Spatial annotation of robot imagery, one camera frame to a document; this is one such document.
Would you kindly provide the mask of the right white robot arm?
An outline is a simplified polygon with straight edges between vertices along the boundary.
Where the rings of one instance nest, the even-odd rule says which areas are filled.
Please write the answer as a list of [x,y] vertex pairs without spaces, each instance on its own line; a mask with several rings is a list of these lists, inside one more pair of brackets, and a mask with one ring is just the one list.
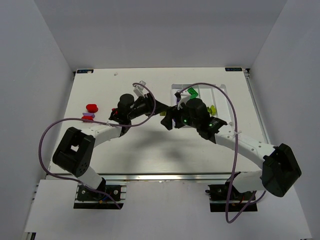
[[211,116],[201,99],[170,107],[160,122],[167,130],[189,126],[205,140],[227,147],[259,167],[258,171],[237,172],[227,180],[234,193],[267,191],[283,197],[302,175],[292,149],[262,143],[242,133],[222,119]]

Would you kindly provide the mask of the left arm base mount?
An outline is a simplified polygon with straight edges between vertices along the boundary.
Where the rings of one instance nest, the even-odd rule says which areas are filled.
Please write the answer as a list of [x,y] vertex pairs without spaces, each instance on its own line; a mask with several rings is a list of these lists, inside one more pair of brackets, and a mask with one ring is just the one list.
[[109,195],[89,190],[83,184],[78,184],[74,209],[81,210],[120,210],[124,206],[127,186],[120,183],[107,183],[104,191]]

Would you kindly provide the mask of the lime small lego brick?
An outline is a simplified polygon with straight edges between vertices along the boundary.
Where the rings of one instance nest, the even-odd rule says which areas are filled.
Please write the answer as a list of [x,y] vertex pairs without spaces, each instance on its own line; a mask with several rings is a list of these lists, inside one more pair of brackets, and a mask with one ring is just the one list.
[[211,116],[214,116],[217,113],[217,109],[216,109],[216,107],[214,105],[211,105],[210,107],[207,107],[207,111],[209,112],[209,114]]

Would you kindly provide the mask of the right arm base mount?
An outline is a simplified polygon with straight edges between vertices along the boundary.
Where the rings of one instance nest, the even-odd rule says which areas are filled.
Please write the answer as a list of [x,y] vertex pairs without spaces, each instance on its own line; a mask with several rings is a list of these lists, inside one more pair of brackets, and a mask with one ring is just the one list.
[[[223,213],[226,210],[227,194],[229,187],[225,184],[210,184],[205,193],[209,197],[211,213]],[[228,211],[231,213],[239,212],[253,195],[252,192],[238,193],[232,187],[229,198]]]

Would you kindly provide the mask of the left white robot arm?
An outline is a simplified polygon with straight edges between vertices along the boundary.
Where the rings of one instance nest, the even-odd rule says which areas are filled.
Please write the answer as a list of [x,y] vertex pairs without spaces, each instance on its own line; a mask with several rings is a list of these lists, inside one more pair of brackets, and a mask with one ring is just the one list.
[[102,193],[106,192],[106,180],[90,167],[94,148],[125,135],[133,119],[142,115],[158,115],[169,108],[168,105],[154,100],[150,93],[137,99],[131,94],[123,94],[119,98],[117,108],[112,109],[109,117],[113,124],[120,126],[102,124],[84,129],[68,128],[53,154],[52,161],[93,189],[93,197],[100,199]]

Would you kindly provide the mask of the green lego plate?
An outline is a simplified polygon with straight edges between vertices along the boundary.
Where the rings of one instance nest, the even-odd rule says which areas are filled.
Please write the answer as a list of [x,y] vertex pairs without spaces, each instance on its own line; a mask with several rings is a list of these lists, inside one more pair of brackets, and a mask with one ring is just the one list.
[[193,87],[188,88],[187,92],[190,94],[190,99],[195,99],[199,95],[198,92]]

